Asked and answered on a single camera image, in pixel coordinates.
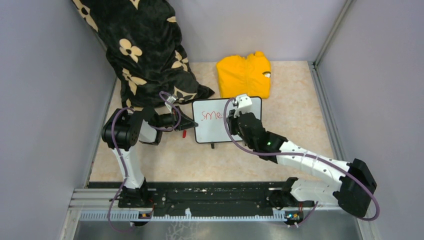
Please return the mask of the black framed whiteboard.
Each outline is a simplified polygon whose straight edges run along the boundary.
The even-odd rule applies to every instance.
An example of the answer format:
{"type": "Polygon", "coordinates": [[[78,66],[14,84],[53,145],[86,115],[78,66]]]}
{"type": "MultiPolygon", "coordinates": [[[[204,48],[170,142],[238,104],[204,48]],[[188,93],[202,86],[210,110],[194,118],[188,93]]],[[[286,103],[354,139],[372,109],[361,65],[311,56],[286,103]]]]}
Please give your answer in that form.
{"type": "Polygon", "coordinates": [[[192,102],[195,141],[199,144],[230,142],[224,126],[224,109],[227,98],[196,100],[192,102]]]}

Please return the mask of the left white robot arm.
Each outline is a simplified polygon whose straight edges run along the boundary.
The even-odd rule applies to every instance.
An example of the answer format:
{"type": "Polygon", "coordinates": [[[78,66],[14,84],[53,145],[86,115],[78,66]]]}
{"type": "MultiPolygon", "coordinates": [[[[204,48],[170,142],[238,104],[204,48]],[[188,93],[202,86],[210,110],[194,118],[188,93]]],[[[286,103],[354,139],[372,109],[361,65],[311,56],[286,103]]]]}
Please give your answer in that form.
{"type": "Polygon", "coordinates": [[[153,107],[142,110],[125,107],[114,111],[101,130],[101,139],[112,149],[122,173],[123,183],[115,196],[120,208],[144,207],[151,200],[136,144],[157,146],[163,132],[196,127],[198,123],[178,106],[164,114],[158,114],[153,107]]]}

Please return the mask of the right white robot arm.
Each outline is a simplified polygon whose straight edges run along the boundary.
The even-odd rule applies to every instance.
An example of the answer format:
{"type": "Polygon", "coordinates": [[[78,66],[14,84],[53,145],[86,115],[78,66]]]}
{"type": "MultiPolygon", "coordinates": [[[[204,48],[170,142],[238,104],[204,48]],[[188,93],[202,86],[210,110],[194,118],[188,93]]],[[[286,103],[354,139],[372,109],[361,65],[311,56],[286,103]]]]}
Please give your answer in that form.
{"type": "Polygon", "coordinates": [[[237,135],[244,142],[244,146],[236,145],[242,151],[320,179],[294,180],[281,193],[287,206],[314,201],[337,204],[345,212],[365,221],[373,221],[379,216],[380,207],[374,196],[377,183],[364,161],[355,158],[348,162],[320,156],[284,136],[267,131],[252,112],[236,114],[235,110],[230,110],[225,120],[228,135],[237,135]],[[367,218],[371,203],[376,212],[367,218]]]}

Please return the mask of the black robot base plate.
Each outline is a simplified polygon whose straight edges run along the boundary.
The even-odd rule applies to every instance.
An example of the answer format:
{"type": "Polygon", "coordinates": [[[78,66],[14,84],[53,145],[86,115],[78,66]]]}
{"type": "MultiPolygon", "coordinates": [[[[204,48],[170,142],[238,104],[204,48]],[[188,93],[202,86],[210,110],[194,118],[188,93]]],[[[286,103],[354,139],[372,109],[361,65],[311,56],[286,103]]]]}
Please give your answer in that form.
{"type": "Polygon", "coordinates": [[[274,210],[313,207],[290,193],[296,178],[251,182],[146,182],[142,189],[123,188],[120,208],[154,208],[155,217],[267,217],[274,210]]]}

